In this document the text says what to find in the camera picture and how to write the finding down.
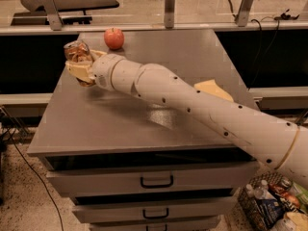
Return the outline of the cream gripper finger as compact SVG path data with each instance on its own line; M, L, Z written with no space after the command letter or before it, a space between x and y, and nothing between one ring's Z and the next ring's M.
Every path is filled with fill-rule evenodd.
M104 55L106 55L106 52L104 51L98 51L98 50L92 50L92 49L90 50L90 56L94 62Z
M65 67L69 74L74 76L82 87L91 87L95 84L92 72L92 61L66 61Z

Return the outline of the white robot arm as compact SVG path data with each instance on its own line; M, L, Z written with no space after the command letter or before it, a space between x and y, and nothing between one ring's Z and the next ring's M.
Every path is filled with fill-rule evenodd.
M67 70L79 81L186 113L258 161L308 187L307 128L198 90L159 64L139 64L92 50L64 53Z

